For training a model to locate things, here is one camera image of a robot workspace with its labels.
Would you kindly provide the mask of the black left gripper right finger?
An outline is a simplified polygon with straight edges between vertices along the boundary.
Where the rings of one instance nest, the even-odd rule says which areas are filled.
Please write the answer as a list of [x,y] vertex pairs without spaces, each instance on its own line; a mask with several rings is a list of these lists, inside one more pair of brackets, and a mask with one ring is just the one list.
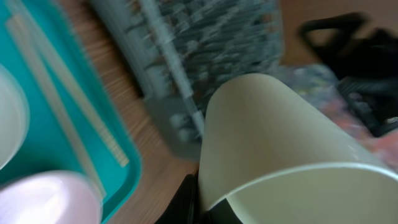
[[242,224],[226,199],[203,214],[203,224]]

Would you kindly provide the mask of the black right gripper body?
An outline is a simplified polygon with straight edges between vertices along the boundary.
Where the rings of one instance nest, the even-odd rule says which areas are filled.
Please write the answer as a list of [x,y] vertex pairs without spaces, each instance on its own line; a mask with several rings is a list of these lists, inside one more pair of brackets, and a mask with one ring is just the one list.
[[349,110],[381,137],[397,129],[397,37],[374,29],[366,38],[354,38],[367,21],[351,12],[307,21],[298,35],[335,74]]

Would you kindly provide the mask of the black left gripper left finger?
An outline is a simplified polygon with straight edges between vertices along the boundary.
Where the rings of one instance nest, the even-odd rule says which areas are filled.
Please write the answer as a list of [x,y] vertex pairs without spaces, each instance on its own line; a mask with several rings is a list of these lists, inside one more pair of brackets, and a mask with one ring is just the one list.
[[198,219],[198,177],[188,174],[155,224],[194,224]]

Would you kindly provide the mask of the white bowl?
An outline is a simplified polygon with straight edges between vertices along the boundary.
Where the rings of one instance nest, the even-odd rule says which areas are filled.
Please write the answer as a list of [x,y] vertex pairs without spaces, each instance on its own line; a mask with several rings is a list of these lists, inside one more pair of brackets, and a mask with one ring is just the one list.
[[278,79],[236,77],[212,95],[201,206],[243,223],[396,223],[397,174]]

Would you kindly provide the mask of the pink bowl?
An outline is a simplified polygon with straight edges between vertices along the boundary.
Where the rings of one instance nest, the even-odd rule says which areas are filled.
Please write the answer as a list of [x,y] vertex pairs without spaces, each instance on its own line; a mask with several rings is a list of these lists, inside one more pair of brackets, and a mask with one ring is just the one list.
[[42,172],[1,187],[1,223],[100,223],[102,212],[98,188],[77,172]]

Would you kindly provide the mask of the wooden chopstick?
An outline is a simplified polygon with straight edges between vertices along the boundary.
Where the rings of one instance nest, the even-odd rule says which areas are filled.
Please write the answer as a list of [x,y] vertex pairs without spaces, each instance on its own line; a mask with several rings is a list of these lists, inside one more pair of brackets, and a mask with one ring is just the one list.
[[27,30],[31,33],[34,41],[37,43],[40,52],[43,53],[44,58],[46,59],[46,61],[48,61],[49,65],[54,70],[57,78],[66,88],[67,92],[75,100],[78,107],[81,109],[87,120],[95,129],[101,140],[105,143],[108,150],[118,161],[119,165],[121,167],[125,167],[126,165],[128,165],[129,159],[122,150],[120,144],[117,142],[116,138],[107,127],[106,123],[102,120],[96,108],[88,99],[88,97],[74,78],[69,67],[66,65],[58,51],[52,45],[49,38],[46,36],[46,34],[41,29],[29,10],[25,7],[24,3],[22,1],[11,0],[7,1],[6,4],[12,13],[17,13],[18,15],[22,16],[22,21],[28,25]]
[[73,152],[75,153],[81,167],[87,176],[95,183],[100,197],[105,198],[106,191],[94,167],[94,163],[91,160],[91,157],[88,154],[71,118],[69,117],[65,106],[63,105],[62,99],[52,82],[45,64],[41,60],[40,55],[36,52],[34,45],[27,38],[27,31],[22,21],[22,17],[12,16],[6,22],[6,27],[11,33],[12,39],[16,43],[24,60],[28,64],[35,81],[38,83],[41,92],[57,119],[57,122],[66,135],[69,144],[73,148]]

